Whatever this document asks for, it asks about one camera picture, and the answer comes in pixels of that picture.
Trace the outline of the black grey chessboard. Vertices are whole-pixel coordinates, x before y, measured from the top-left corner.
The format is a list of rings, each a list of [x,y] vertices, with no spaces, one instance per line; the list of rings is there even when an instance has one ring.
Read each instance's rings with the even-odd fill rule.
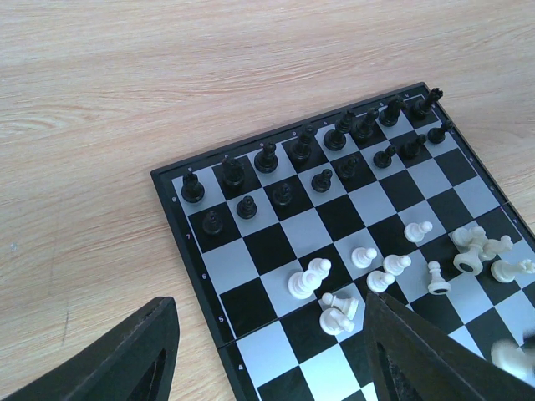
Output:
[[[325,146],[341,107],[152,172],[237,399],[375,399],[362,302],[390,255],[411,264],[387,293],[481,358],[533,332],[533,275],[501,283],[489,261],[460,272],[451,239],[459,227],[508,235],[500,259],[514,264],[533,260],[533,234],[440,105],[385,126],[374,113],[391,99],[349,107],[371,128],[365,143],[348,132],[343,149]],[[181,196],[190,171],[197,203]],[[321,330],[326,292],[360,302],[353,331]]]

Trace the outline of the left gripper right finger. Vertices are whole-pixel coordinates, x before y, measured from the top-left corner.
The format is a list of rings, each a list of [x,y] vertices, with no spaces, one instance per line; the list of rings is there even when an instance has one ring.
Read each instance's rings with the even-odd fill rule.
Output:
[[[533,400],[534,388],[479,358],[387,293],[365,300],[364,337],[379,400]]]

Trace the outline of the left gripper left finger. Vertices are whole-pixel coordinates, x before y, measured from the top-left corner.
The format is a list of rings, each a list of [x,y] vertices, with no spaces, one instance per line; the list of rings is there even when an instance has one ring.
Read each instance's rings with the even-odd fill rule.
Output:
[[[8,400],[167,400],[180,336],[173,297],[155,297]]]

